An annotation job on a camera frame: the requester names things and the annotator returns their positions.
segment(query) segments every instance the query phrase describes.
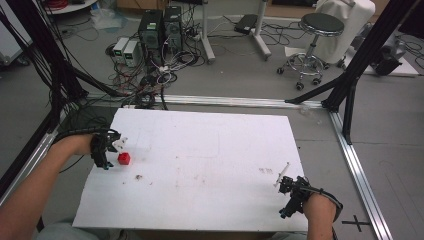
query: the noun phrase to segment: black cross mark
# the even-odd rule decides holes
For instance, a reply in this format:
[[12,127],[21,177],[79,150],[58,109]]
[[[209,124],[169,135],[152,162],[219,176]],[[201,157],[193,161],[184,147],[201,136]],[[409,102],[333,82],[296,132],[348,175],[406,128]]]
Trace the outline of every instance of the black cross mark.
[[356,217],[356,215],[353,215],[353,218],[355,218],[355,221],[354,222],[351,222],[351,221],[342,221],[342,224],[354,224],[354,225],[356,225],[358,227],[359,232],[362,232],[361,225],[371,225],[371,223],[369,223],[369,222],[359,222],[358,221],[358,218]]

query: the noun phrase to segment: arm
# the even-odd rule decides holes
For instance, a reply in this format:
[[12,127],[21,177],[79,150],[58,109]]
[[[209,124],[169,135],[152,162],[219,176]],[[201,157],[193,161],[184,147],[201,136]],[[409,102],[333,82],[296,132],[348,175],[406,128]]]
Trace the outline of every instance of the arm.
[[303,204],[308,219],[308,240],[331,240],[336,205],[328,198],[313,193]]
[[0,208],[2,239],[31,239],[60,169],[74,154],[90,153],[92,135],[74,135],[54,144],[37,168]]

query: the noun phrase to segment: white board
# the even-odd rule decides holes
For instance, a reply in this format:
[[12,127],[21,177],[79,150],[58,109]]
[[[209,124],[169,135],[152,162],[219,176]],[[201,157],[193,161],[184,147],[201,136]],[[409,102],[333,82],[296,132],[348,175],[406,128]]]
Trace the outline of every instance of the white board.
[[303,176],[287,117],[119,109],[131,162],[93,167],[73,226],[202,231],[306,231],[282,219],[273,184]]

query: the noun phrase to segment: computer tower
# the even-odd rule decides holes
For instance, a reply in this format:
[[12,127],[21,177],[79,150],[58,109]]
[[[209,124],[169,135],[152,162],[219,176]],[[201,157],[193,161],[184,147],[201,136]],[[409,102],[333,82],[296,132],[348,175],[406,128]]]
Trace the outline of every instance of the computer tower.
[[165,8],[164,22],[168,51],[174,53],[183,50],[181,13],[180,6]]
[[162,66],[165,58],[162,53],[165,54],[167,51],[166,46],[164,46],[165,25],[163,22],[163,11],[156,9],[146,10],[138,27],[138,34],[146,66]]

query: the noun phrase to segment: desk leg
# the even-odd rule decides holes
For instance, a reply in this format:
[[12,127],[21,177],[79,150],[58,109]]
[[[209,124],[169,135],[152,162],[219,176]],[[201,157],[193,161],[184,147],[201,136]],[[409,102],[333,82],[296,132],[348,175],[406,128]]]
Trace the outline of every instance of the desk leg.
[[265,44],[264,40],[261,37],[261,26],[262,26],[262,21],[265,15],[267,0],[260,0],[260,1],[261,1],[261,4],[259,6],[258,21],[256,22],[256,29],[252,29],[251,31],[263,55],[265,56],[265,61],[267,61],[268,57],[271,56],[271,51],[269,51],[268,46]]
[[203,0],[203,26],[202,32],[200,33],[200,37],[202,39],[203,48],[205,49],[206,56],[208,57],[208,64],[211,64],[215,61],[215,54],[213,53],[211,44],[208,39],[208,0]]

